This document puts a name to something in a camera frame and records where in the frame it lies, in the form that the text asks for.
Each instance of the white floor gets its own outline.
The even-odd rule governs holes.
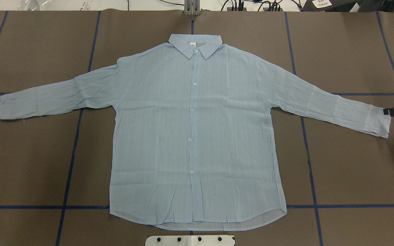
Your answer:
[[[171,5],[163,3],[158,0],[129,0],[130,10],[183,10],[183,6]],[[182,3],[183,0],[167,0],[173,3]],[[119,10],[127,10],[127,0],[0,0],[0,10],[28,10],[28,6],[24,9],[25,3],[37,2],[30,4],[30,9],[36,10],[104,10],[114,8]],[[200,7],[211,11],[220,11],[224,0],[201,0]],[[300,0],[303,6],[306,0]],[[261,3],[245,2],[244,7],[247,11],[257,11]],[[228,2],[224,8],[231,7],[232,4]],[[291,0],[283,0],[280,6],[284,11],[299,11],[297,5]],[[358,8],[354,7],[351,12],[356,11]]]

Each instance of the cable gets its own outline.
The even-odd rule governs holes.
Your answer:
[[[276,2],[276,0],[273,2],[272,4],[272,10],[271,11],[280,11],[280,2],[282,2],[283,0],[280,0],[279,2]]]
[[[300,11],[302,11],[302,5],[300,5],[300,0],[299,0],[299,3],[297,3],[296,1],[294,1],[294,0],[291,0],[292,2],[294,2],[296,5],[297,5],[297,7],[300,9]]]
[[[169,3],[169,4],[172,4],[172,5],[182,5],[182,6],[185,6],[184,4],[181,4],[181,3],[170,3],[170,2],[167,2],[167,1],[164,1],[164,0],[158,0],[158,1],[161,1],[161,2],[164,2],[164,3]]]
[[[262,2],[261,5],[259,6],[258,11],[261,9],[261,7],[262,7],[262,5],[263,5],[264,3],[268,3],[268,8],[269,8],[269,9],[272,7],[272,3],[270,3],[270,1],[264,1],[264,2]]]
[[[220,11],[223,11],[223,8],[224,8],[224,6],[226,5],[226,3],[228,2],[229,0],[226,0],[225,1],[225,3],[223,4],[223,6],[222,6],[222,9],[220,10]]]

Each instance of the shirt sleeve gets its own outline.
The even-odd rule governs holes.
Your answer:
[[[84,107],[114,106],[124,93],[132,71],[130,59],[120,59],[118,64],[67,81],[2,95],[0,119],[23,119],[63,114]]]
[[[264,100],[272,107],[388,138],[391,117],[382,108],[325,92],[262,59],[258,68]]]

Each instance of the button placket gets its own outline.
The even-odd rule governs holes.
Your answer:
[[[191,121],[191,142],[189,143],[189,177],[191,180],[191,203],[192,203],[192,214],[193,219],[195,221],[202,221],[203,220],[203,200],[201,195],[201,185],[200,185],[200,178],[198,176],[198,126],[197,126],[197,117],[194,109],[198,103],[198,82],[200,78],[200,62],[202,61],[202,54],[199,52],[198,49],[194,50],[194,66],[193,66],[193,73],[191,79],[191,100],[190,100],[190,113],[189,119]]]

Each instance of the striped shirt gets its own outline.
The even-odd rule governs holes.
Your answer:
[[[172,34],[0,100],[0,119],[113,106],[110,213],[169,230],[248,230],[287,213],[272,107],[384,138],[391,120],[210,35]]]

